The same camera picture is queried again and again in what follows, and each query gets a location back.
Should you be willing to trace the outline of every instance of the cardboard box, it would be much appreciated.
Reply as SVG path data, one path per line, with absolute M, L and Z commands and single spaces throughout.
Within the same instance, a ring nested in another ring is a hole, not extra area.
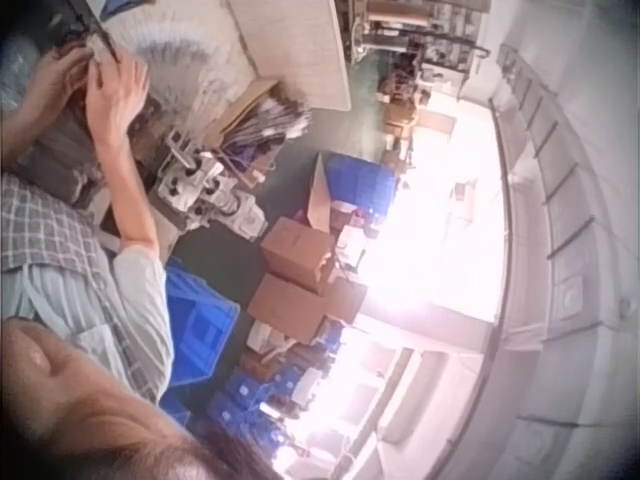
M 240 368 L 260 383 L 267 383 L 273 380 L 278 373 L 284 360 L 281 357 L 274 357 L 266 363 L 262 362 L 262 356 L 252 350 L 245 350 L 240 357 Z
M 413 103 L 390 103 L 384 111 L 385 124 L 399 125 L 401 127 L 412 125 L 417 119 L 416 106 Z
M 352 325 L 366 296 L 366 285 L 337 277 L 327 288 L 326 314 L 328 317 Z
M 353 324 L 367 294 L 365 285 L 338 277 L 326 296 L 266 274 L 253 295 L 247 312 L 298 342 L 311 344 L 325 317 Z
M 323 293 L 334 267 L 334 243 L 329 233 L 280 217 L 260 247 L 271 273 Z
M 307 221 L 312 228 L 321 232 L 329 233 L 331 230 L 331 195 L 320 154 L 316 159 L 316 169 L 309 190 Z
M 247 313 L 301 343 L 315 339 L 327 309 L 324 297 L 266 274 Z

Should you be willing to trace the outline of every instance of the hair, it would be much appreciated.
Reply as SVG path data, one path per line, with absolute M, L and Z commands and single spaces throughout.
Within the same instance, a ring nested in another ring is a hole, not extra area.
M 209 428 L 179 444 L 139 444 L 46 457 L 3 414 L 2 478 L 64 480 L 282 480 L 252 445 Z
M 136 445 L 52 463 L 65 480 L 282 480 L 250 444 L 219 429 L 180 445 Z

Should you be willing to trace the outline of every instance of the floor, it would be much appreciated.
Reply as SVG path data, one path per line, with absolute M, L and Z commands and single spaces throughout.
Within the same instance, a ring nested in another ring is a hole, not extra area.
M 306 135 L 287 144 L 276 159 L 276 169 L 252 193 L 270 225 L 305 208 L 318 153 L 325 160 L 338 152 L 376 160 L 383 150 L 382 109 L 375 100 L 379 59 L 372 57 L 350 73 L 353 109 L 350 112 L 314 110 Z M 174 258 L 204 278 L 220 294 L 244 309 L 266 273 L 259 243 L 249 243 L 222 224 L 181 237 Z M 178 387 L 185 406 L 202 413 L 213 393 L 227 381 L 245 348 L 253 319 L 244 311 L 223 351 L 211 379 Z

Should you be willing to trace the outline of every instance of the storage bin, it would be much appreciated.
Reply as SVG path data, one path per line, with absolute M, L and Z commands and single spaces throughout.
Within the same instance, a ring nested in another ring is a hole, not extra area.
M 326 333 L 318 338 L 318 343 L 325 346 L 327 353 L 336 354 L 340 350 L 340 340 L 342 339 L 342 330 L 344 327 L 338 322 L 329 322 Z
M 175 392 L 172 391 L 167 391 L 162 396 L 160 408 L 183 427 L 186 427 L 189 418 L 191 418 L 191 412 L 182 405 Z
M 167 268 L 167 306 L 175 358 L 170 386 L 207 379 L 235 324 L 240 307 L 179 268 Z
M 268 458 L 273 459 L 278 450 L 287 443 L 282 429 L 266 415 L 247 425 L 246 435 Z
M 232 435 L 246 434 L 247 412 L 224 393 L 216 393 L 207 407 L 207 415 Z
M 289 398 L 304 375 L 302 369 L 295 365 L 283 365 L 273 377 L 273 391 L 276 395 Z
M 250 410 L 260 408 L 260 404 L 273 393 L 273 386 L 268 383 L 262 384 L 240 368 L 236 368 L 229 377 L 225 391 L 239 406 Z
M 360 158 L 335 155 L 325 166 L 325 173 L 332 200 L 386 217 L 396 190 L 393 170 Z

